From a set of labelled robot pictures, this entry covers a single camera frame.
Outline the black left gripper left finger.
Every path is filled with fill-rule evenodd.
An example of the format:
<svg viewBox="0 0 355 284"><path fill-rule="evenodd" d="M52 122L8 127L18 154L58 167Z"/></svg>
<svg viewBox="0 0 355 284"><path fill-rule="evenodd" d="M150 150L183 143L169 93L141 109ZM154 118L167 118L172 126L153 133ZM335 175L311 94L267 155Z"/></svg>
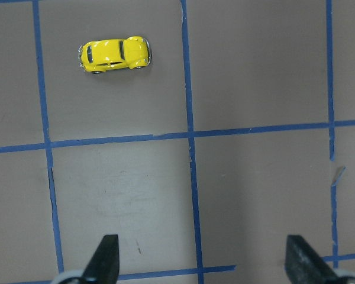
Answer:
<svg viewBox="0 0 355 284"><path fill-rule="evenodd" d="M103 236L82 273L83 283L115 284L119 276L119 239L117 234Z"/></svg>

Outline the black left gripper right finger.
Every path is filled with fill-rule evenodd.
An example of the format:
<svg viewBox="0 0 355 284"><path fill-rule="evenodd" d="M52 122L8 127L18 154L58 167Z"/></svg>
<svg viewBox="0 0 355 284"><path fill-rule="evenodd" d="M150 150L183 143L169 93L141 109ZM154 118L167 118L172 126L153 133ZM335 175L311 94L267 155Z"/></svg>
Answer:
<svg viewBox="0 0 355 284"><path fill-rule="evenodd" d="M301 235L286 238L285 272L291 283L343 283Z"/></svg>

